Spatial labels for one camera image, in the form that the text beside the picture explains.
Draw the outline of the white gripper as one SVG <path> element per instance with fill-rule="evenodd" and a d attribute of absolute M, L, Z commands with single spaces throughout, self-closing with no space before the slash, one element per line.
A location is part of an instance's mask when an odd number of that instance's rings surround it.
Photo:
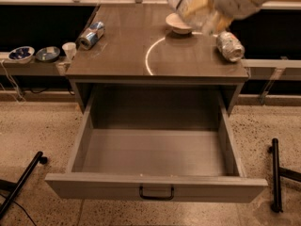
<path fill-rule="evenodd" d="M 184 18 L 198 18 L 211 13 L 203 23 L 201 31 L 205 35 L 218 34 L 230 26 L 234 20 L 243 20 L 257 13 L 261 5 L 253 0 L 190 0 L 183 12 Z"/>

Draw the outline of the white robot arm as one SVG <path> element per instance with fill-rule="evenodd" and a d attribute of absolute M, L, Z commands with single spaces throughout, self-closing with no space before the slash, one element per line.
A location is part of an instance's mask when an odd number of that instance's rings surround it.
<path fill-rule="evenodd" d="M 192 0 L 182 18 L 205 34 L 219 33 L 234 20 L 243 20 L 257 13 L 270 0 Z"/>

